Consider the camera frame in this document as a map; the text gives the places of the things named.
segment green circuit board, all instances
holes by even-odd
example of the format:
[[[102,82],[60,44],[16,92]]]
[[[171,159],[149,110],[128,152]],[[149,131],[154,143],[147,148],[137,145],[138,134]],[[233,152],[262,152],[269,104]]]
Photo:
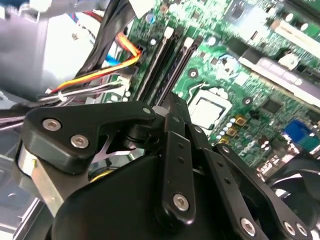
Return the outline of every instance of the green circuit board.
[[[271,0],[156,0],[155,2],[155,7],[150,11],[153,20],[146,20],[144,17],[136,19],[128,35],[134,44],[143,48],[138,71],[131,78],[131,100],[135,100],[137,96],[166,27],[176,29],[182,26],[184,38],[202,37],[203,41],[188,60],[172,91],[190,103],[199,91],[223,89],[227,93],[227,100],[232,104],[223,119],[215,124],[214,129],[207,131],[212,145],[224,140],[224,143],[232,146],[249,166],[256,167],[265,162],[272,151],[269,147],[262,148],[262,144],[258,144],[261,137],[268,142],[281,138],[283,129],[293,119],[312,128],[314,122],[309,119],[307,112],[310,110],[319,112],[319,109],[294,97],[281,86],[274,85],[240,63],[236,64],[233,74],[221,75],[219,64],[221,61],[218,59],[221,56],[229,56],[226,42],[232,37],[241,39],[271,59],[276,59],[280,50],[290,49],[299,57],[300,63],[315,70],[320,69],[320,60],[317,57],[268,27],[269,22],[279,18],[279,14],[283,13],[283,5]],[[305,2],[320,11],[320,0]],[[230,10],[235,4],[243,6],[244,9],[236,20],[232,18],[233,13]],[[315,23],[294,11],[291,13],[294,15],[293,19],[308,22],[308,27],[304,30],[306,35],[320,41],[320,28]],[[177,44],[172,50],[171,57],[166,59],[168,64],[159,79],[162,79],[171,68],[170,63],[173,63],[180,48],[181,44]],[[127,56],[123,53],[120,59],[124,60]],[[106,95],[104,101],[110,101],[110,96]],[[245,103],[248,97],[250,104]],[[262,106],[268,104],[268,101],[272,101],[273,106],[278,106],[278,109],[268,111],[266,110],[268,106],[263,109]],[[253,117],[253,111],[259,111],[259,116]],[[235,124],[234,119],[237,118],[243,119],[245,123]],[[230,123],[234,132],[228,135],[225,128]]]

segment motherboard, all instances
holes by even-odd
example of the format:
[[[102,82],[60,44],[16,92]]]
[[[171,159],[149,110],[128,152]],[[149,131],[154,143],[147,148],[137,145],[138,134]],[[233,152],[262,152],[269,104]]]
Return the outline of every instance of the motherboard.
[[[142,52],[128,87],[104,102],[158,106],[172,91],[254,168],[319,148],[320,0],[155,2],[125,29]]]

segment black fan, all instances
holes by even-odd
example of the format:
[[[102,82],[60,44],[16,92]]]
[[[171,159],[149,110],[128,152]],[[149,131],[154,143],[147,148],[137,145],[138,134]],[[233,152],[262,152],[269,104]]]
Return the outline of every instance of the black fan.
[[[280,198],[313,233],[320,236],[320,160],[302,152],[266,183],[274,191],[284,190],[286,193]]]

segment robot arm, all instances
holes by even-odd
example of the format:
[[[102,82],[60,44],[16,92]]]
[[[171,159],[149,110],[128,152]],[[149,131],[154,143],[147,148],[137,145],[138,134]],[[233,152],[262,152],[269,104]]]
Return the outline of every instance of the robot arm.
[[[93,159],[136,148],[145,155],[89,183]],[[154,110],[139,101],[32,110],[16,164],[54,216],[52,240],[312,239],[230,147],[212,148],[174,94]]]

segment metal screw head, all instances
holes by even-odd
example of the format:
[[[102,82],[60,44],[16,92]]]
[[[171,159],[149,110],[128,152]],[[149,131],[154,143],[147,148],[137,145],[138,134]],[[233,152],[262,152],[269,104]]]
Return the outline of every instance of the metal screw head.
[[[177,193],[173,196],[173,203],[182,212],[185,212],[189,209],[189,202],[187,198],[180,193]]]
[[[223,151],[225,151],[226,153],[230,153],[230,150],[227,146],[222,146]]]
[[[254,237],[256,235],[256,229],[255,229],[254,225],[252,224],[252,222],[250,222],[246,218],[241,218],[240,223],[241,223],[243,230],[245,230],[245,232],[247,234],[249,234],[251,237]]]
[[[198,126],[195,126],[194,129],[198,132],[198,133],[202,133],[202,129]]]
[[[296,235],[295,229],[288,222],[285,221],[283,222],[283,224],[288,233],[290,233],[292,236]]]
[[[177,123],[180,123],[180,120],[179,120],[179,118],[177,118],[177,117],[172,117],[173,118],[173,120],[175,120]]]
[[[148,109],[148,108],[146,108],[146,107],[143,108],[143,111],[144,111],[146,114],[150,114],[150,113],[151,113],[150,109]]]
[[[42,126],[49,131],[58,131],[61,129],[61,123],[58,120],[48,118],[42,122]]]
[[[77,149],[85,149],[89,146],[89,140],[82,135],[74,135],[71,137],[71,144]]]
[[[297,223],[296,226],[303,236],[305,237],[308,236],[308,232],[305,230],[305,228],[301,224]]]

